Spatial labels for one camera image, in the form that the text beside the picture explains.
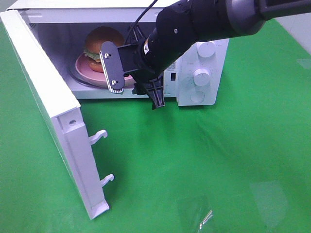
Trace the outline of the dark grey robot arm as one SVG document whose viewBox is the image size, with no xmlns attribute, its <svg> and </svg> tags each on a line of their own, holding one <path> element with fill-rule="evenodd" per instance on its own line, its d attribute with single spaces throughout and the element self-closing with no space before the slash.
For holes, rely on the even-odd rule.
<svg viewBox="0 0 311 233">
<path fill-rule="evenodd" d="M 276 17 L 308 13 L 308 0 L 180 0 L 159 12 L 154 30 L 138 42 L 117 47 L 104 42 L 100 60 L 108 90 L 120 94 L 125 76 L 133 93 L 164 106 L 163 71 L 194 43 L 256 34 Z"/>
</svg>

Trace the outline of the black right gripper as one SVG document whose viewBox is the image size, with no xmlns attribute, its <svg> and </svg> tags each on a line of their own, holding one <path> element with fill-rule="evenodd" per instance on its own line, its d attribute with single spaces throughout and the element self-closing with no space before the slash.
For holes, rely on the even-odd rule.
<svg viewBox="0 0 311 233">
<path fill-rule="evenodd" d="M 189 47 L 190 28 L 177 24 L 157 24 L 147 38 L 128 45 L 103 42 L 100 60 L 108 90 L 121 94 L 130 75 L 136 82 L 132 94 L 147 95 L 152 110 L 165 106 L 163 71 Z"/>
</svg>

